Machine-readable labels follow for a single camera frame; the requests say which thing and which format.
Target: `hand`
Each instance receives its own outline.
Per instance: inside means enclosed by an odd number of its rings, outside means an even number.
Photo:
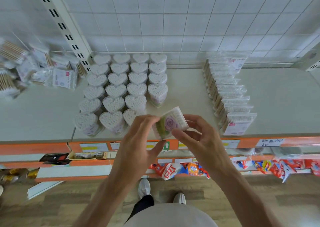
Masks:
[[[160,120],[158,116],[137,116],[129,132],[120,143],[117,155],[108,178],[122,186],[133,186],[154,163],[166,144],[158,142],[152,150],[147,150],[147,137],[151,126]]]
[[[173,129],[171,133],[188,147],[210,177],[215,180],[217,173],[234,171],[235,167],[229,159],[218,131],[201,116],[185,114],[184,117],[189,127],[200,133],[189,130],[183,132],[178,129]]]

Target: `sneaker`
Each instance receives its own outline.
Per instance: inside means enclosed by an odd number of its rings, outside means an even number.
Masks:
[[[142,199],[143,196],[150,195],[150,190],[151,187],[148,179],[142,178],[138,186],[138,195],[140,199]]]
[[[186,197],[182,192],[178,193],[173,200],[174,203],[186,204]]]

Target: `forearm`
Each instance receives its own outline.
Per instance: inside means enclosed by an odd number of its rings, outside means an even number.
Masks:
[[[118,205],[124,200],[130,187],[108,177],[99,186],[73,227],[106,227]]]
[[[247,180],[237,170],[218,173],[214,180],[222,189],[242,227],[281,227]]]

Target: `black pants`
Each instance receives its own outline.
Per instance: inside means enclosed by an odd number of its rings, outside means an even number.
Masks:
[[[154,204],[155,204],[155,202],[154,202],[153,197],[151,195],[143,196],[142,199],[134,205],[133,210],[132,210],[128,220],[131,219],[132,216],[139,213],[140,211],[142,211],[146,208],[149,208],[151,206],[154,206]]]

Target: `person's left hand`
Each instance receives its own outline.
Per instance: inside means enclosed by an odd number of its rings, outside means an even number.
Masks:
[[[120,143],[108,178],[122,186],[132,186],[146,173],[166,144],[166,140],[162,140],[152,150],[147,150],[151,126],[159,120],[160,117],[151,115],[137,116],[134,119],[129,132]]]

